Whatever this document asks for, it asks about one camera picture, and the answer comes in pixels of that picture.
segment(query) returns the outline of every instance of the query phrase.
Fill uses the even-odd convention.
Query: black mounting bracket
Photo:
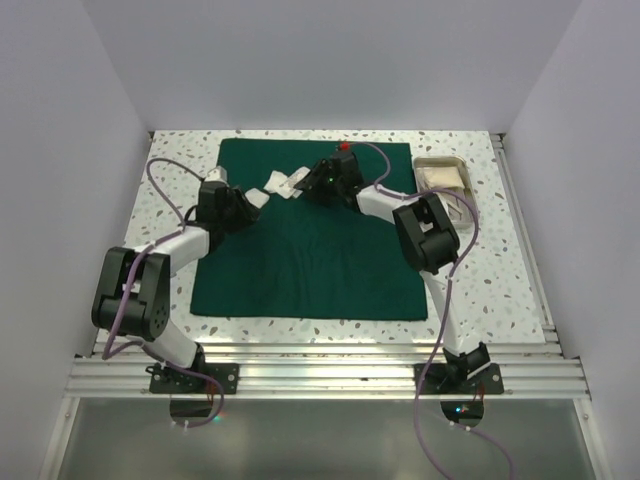
[[[418,363],[413,366],[413,379],[416,388],[424,366],[424,363]],[[489,364],[482,372],[463,381],[454,380],[450,372],[449,365],[446,363],[432,363],[425,376],[420,395],[474,395],[480,385],[484,387],[484,394],[486,395],[501,395],[504,393],[500,365],[497,363]]]
[[[191,375],[184,375],[170,367],[156,363],[145,371],[151,374],[149,392],[160,395],[205,394],[206,381]],[[237,363],[206,363],[198,370],[218,381],[225,395],[234,395],[238,389],[240,365]]]

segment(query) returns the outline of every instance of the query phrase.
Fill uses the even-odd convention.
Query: terrazzo table surface
[[[154,135],[149,158],[165,157],[178,160],[204,175],[216,165],[220,142],[225,138],[401,142],[411,146],[413,158],[429,155],[462,157],[467,163],[474,185],[481,231],[478,245],[458,270],[455,279],[453,300],[457,304],[460,321],[463,322],[464,328],[479,332],[487,343],[544,343],[542,315],[532,294],[506,200],[507,195],[487,132],[158,131]],[[154,165],[153,171],[161,187],[182,211],[196,203],[196,179],[172,165]],[[384,171],[382,159],[380,171]],[[148,243],[175,230],[176,225],[174,214],[144,177],[129,222],[126,245]],[[461,231],[459,236],[464,248],[470,240],[471,230]],[[434,341],[438,332],[439,320],[430,298],[427,300],[429,318],[426,322],[195,316],[189,313],[195,271],[196,262],[193,262],[171,280],[171,316],[176,325],[196,341],[406,344]]]

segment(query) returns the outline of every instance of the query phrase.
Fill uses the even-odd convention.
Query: purple cable
[[[469,245],[467,246],[467,248],[464,249],[462,254],[454,262],[453,266],[451,267],[451,270],[449,271],[449,278],[447,279],[447,293],[446,293],[446,298],[444,303],[444,311],[442,312],[440,330],[438,331],[438,337],[436,339],[436,343],[433,346],[433,350],[431,350],[431,354],[429,354],[427,363],[425,363],[424,368],[422,369],[422,372],[420,372],[420,378],[418,379],[418,385],[416,387],[416,395],[413,401],[413,427],[416,431],[416,437],[418,438],[418,443],[420,443],[420,446],[422,447],[422,451],[427,456],[431,464],[436,468],[436,470],[438,470],[438,472],[442,474],[443,477],[447,478],[448,480],[453,480],[453,477],[444,469],[444,467],[442,467],[442,465],[440,465],[440,463],[435,458],[431,450],[429,450],[429,447],[427,446],[427,443],[424,437],[422,436],[422,429],[420,426],[420,410],[419,410],[420,392],[422,391],[422,386],[424,385],[427,371],[429,370],[429,367],[433,363],[433,359],[436,356],[438,348],[440,348],[440,345],[442,344],[442,337],[444,336],[444,329],[446,327],[447,318],[449,316],[449,306],[451,305],[451,295],[453,293],[453,280],[452,280],[453,275],[455,274],[456,270],[462,263],[462,260],[464,260],[464,258],[469,254],[469,252],[475,245],[478,239],[478,234],[480,233],[480,222],[478,221],[478,213],[475,211],[473,206],[469,203],[469,201],[463,195],[459,195],[458,193],[448,190],[446,188],[432,188],[430,190],[417,192],[411,195],[402,195],[397,192],[386,190],[382,185],[380,185],[380,182],[382,182],[382,180],[387,178],[391,173],[391,161],[389,160],[389,157],[387,157],[386,153],[384,153],[382,149],[380,149],[377,145],[374,145],[372,143],[350,142],[350,144],[351,145],[367,145],[368,147],[371,147],[374,150],[376,150],[378,153],[380,153],[380,155],[382,155],[382,158],[384,158],[384,161],[387,165],[387,169],[382,175],[380,175],[373,182],[373,185],[375,186],[376,190],[380,192],[382,195],[386,195],[388,197],[395,198],[398,200],[410,200],[412,198],[422,197],[424,195],[427,195],[428,193],[447,193],[449,195],[452,195],[456,199],[458,199],[460,202],[462,202],[465,205],[465,207],[469,209],[469,213],[471,213],[471,216],[473,217],[474,230],[473,230],[473,236],[471,237],[471,241],[469,242]],[[456,426],[458,426],[463,430],[466,430],[466,428],[463,425],[456,424]],[[489,436],[484,432],[481,432],[476,429],[471,429],[471,433],[493,444],[498,450],[502,452],[502,454],[507,459],[507,462],[509,463],[509,480],[515,480],[516,478],[515,463],[513,461],[513,458],[511,458],[511,455],[509,455],[509,452],[507,452],[506,448],[502,446],[502,444],[500,444],[493,437]]]
[[[175,165],[177,167],[180,167],[185,172],[190,173],[191,175],[196,177],[201,182],[204,181],[204,177],[201,177],[196,172],[191,170],[189,167],[187,167],[185,165],[182,165],[180,162],[176,162],[175,160],[171,160],[169,158],[152,158],[147,163],[146,172],[147,172],[147,179],[149,180],[149,183],[154,188],[154,190],[158,193],[158,195],[160,195],[160,197],[166,202],[166,204],[169,205],[169,208],[171,208],[171,210],[173,210],[173,213],[175,213],[176,216],[178,217],[178,219],[180,220],[180,225],[182,225],[184,227],[184,216],[182,215],[182,213],[180,213],[180,210],[178,209],[176,204],[173,203],[171,201],[171,199],[167,196],[167,194],[162,191],[162,189],[160,188],[160,186],[158,185],[156,180],[153,178],[153,175],[151,175],[151,165],[153,165],[154,163],[158,163],[158,162],[170,163],[171,165]]]

